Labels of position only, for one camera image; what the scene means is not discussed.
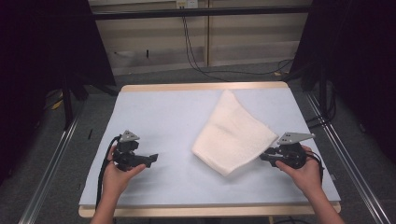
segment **outlet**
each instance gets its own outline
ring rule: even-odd
[[[187,0],[187,8],[198,8],[198,0]]]
[[[187,8],[187,0],[177,0],[176,1],[176,8]]]

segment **aluminum rail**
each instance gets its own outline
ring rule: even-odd
[[[23,211],[19,224],[35,223],[35,219],[37,218],[40,208],[47,196],[47,193],[50,190],[50,183],[52,182],[53,177],[55,177],[56,170],[61,163],[62,157],[67,149],[67,146],[69,145],[74,130],[77,127],[78,119],[82,114],[84,103],[85,102],[81,102],[78,104],[76,116],[73,119],[71,125],[69,125],[69,128],[64,131],[61,140],[59,141],[58,146],[56,147],[55,152],[49,162],[46,172],[43,174],[33,197]]]
[[[317,98],[312,93],[308,93],[306,96],[315,114],[320,118],[320,109]],[[323,124],[322,127],[323,130],[326,132],[327,136],[329,137],[329,140],[332,142],[332,146],[338,154],[341,162],[344,164],[346,171],[348,172],[352,182],[354,183],[356,189],[361,195],[361,198],[363,199],[364,203],[372,214],[375,223],[390,224],[390,220],[387,217],[387,214],[385,213],[385,210],[382,207],[380,201],[375,196],[364,177],[361,175],[361,172],[359,171],[355,162],[350,157],[346,147],[344,146],[335,129],[330,123]]]
[[[290,13],[321,13],[333,10],[334,7],[285,6],[285,7],[211,7],[162,9],[143,11],[101,11],[89,14],[56,14],[37,15],[42,19],[52,20],[126,20],[172,17],[200,17],[200,16],[232,16],[232,15],[260,15],[260,14],[290,14]]]

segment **towel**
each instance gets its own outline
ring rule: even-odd
[[[231,91],[224,91],[192,147],[192,152],[226,176],[258,158],[278,136],[254,119]]]

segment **cable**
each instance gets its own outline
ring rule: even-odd
[[[183,25],[184,25],[184,36],[185,36],[185,40],[186,40],[186,53],[187,53],[187,59],[189,60],[189,63],[190,63],[191,68],[193,68],[193,69],[194,69],[195,71],[197,71],[197,72],[200,72],[201,74],[203,74],[203,75],[206,76],[206,77],[211,77],[211,78],[214,78],[214,79],[217,79],[217,80],[220,80],[220,81],[229,82],[228,80],[225,80],[225,79],[222,79],[222,78],[219,78],[219,77],[212,77],[212,76],[208,75],[206,72],[202,71],[201,68],[198,66],[198,64],[197,64],[197,62],[196,62],[196,60],[195,60],[194,53],[192,52],[192,47],[191,47],[191,42],[190,42],[190,36],[189,36],[189,28],[187,27],[186,18],[185,18],[185,17],[182,17],[182,19],[183,19]],[[189,54],[189,46],[190,46],[191,56],[192,56],[192,58],[193,58],[193,60],[194,60],[194,63],[195,63],[195,66],[196,66],[196,67],[194,67],[194,66],[192,65],[192,63],[191,63],[190,54]]]
[[[320,183],[322,183],[322,181],[323,181],[323,170],[324,170],[322,160],[321,160],[320,156],[317,153],[315,153],[313,151],[311,151],[310,153],[312,153],[312,155],[308,154],[308,153],[305,153],[305,154],[306,154],[307,157],[314,159],[318,163],[318,165],[319,165]]]
[[[323,115],[320,114],[318,116],[313,117],[312,119],[306,119],[305,120],[306,123],[309,123],[309,122],[314,121],[316,119],[324,119],[320,123],[317,123],[315,125],[309,126],[308,129],[313,129],[313,128],[317,128],[319,126],[328,124],[329,122],[331,122],[335,118],[335,114],[336,114],[336,111],[337,111],[335,97],[336,97],[336,90],[335,90],[335,87],[332,85],[332,97],[330,99],[329,108],[327,109],[327,114],[330,115],[330,116],[326,118],[326,117],[324,117]]]
[[[189,60],[190,66],[195,70],[198,71],[200,73],[202,73],[203,75],[205,75],[206,77],[212,77],[208,74],[210,73],[235,73],[235,74],[246,74],[246,75],[255,75],[255,76],[263,76],[263,75],[270,75],[273,74],[275,72],[281,71],[283,68],[285,68],[287,65],[289,65],[291,62],[293,62],[293,59],[287,59],[287,60],[282,60],[280,62],[278,62],[277,64],[277,69],[270,71],[270,72],[265,72],[265,73],[250,73],[250,72],[242,72],[242,71],[226,71],[226,70],[215,70],[215,71],[204,71],[202,70],[202,68],[200,68],[195,60],[195,56],[192,52],[192,47],[191,47],[191,41],[190,41],[190,35],[189,35],[189,28],[187,26],[187,21],[185,17],[182,17],[183,19],[183,26],[184,26],[184,35],[185,35],[185,39],[186,39],[186,51],[187,51],[187,58]],[[190,59],[190,54],[189,54],[189,48],[190,48],[190,52],[191,52],[191,56],[193,59],[193,62],[195,64],[195,67],[193,66],[191,59]],[[219,77],[212,77],[218,80],[222,80],[222,81],[227,81],[225,79],[219,78]]]
[[[103,175],[105,174],[105,169],[106,169],[108,163],[110,162],[110,161],[107,159],[108,154],[110,153],[110,149],[111,149],[111,147],[113,146],[113,143],[114,143],[115,141],[119,141],[119,140],[120,140],[120,136],[114,137],[114,139],[111,140],[110,145],[109,145],[108,148],[107,148],[107,152],[106,152],[105,158],[103,159],[102,167],[101,167],[101,169],[100,169],[100,173],[99,173],[99,176],[98,176],[98,188],[97,188],[97,193],[96,193],[96,206],[95,206],[95,210],[96,210],[96,208],[98,207],[99,202],[100,202],[100,200],[101,200],[101,198],[102,198]]]

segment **wrist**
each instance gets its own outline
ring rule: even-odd
[[[327,201],[327,196],[324,193],[323,189],[312,189],[304,192],[305,197],[309,202],[314,203],[316,201]]]
[[[101,201],[107,201],[108,203],[117,203],[119,200],[120,194],[118,193],[107,193],[103,192],[102,193],[102,199]]]
[[[325,195],[322,187],[302,189],[302,192],[305,195],[305,197],[307,197],[307,198],[319,196],[319,195]]]

